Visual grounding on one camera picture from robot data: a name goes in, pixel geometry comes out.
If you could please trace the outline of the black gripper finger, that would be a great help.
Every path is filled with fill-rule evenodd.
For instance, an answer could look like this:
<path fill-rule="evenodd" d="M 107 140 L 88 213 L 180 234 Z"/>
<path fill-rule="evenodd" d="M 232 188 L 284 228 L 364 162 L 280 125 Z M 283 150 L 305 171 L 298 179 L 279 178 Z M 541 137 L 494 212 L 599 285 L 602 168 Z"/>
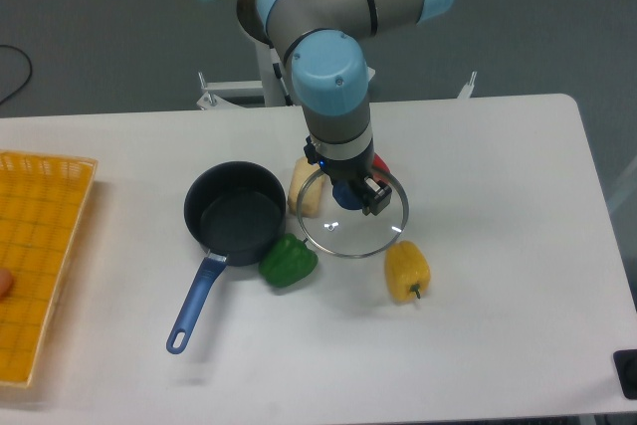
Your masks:
<path fill-rule="evenodd" d="M 391 201 L 391 186 L 379 177 L 365 176 L 358 190 L 365 216 L 379 215 Z"/>

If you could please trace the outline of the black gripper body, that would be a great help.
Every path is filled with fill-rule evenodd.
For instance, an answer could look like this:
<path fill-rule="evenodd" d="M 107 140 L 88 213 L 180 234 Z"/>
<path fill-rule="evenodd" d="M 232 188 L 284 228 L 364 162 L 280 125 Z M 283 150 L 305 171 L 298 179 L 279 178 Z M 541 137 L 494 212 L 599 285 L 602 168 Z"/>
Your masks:
<path fill-rule="evenodd" d="M 344 159 L 336 156 L 342 154 L 353 142 L 335 144 L 336 153 L 322 154 L 319 150 L 322 144 L 311 135 L 306 138 L 304 153 L 311 165 L 317 165 L 326 174 L 333 187 L 341 190 L 348 189 L 353 196 L 362 196 L 366 191 L 364 180 L 371 175 L 371 166 L 374 157 L 373 140 L 371 139 L 364 149 L 356 147 L 356 152 L 347 151 Z"/>

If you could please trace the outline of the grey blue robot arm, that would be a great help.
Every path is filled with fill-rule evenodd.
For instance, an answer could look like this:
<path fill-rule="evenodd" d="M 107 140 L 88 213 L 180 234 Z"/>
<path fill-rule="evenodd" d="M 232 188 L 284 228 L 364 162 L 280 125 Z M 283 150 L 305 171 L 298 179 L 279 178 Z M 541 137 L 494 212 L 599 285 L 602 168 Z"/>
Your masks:
<path fill-rule="evenodd" d="M 446 13 L 454 0 L 256 0 L 309 135 L 305 155 L 329 177 L 338 204 L 380 213 L 393 188 L 373 171 L 369 75 L 360 41 Z"/>

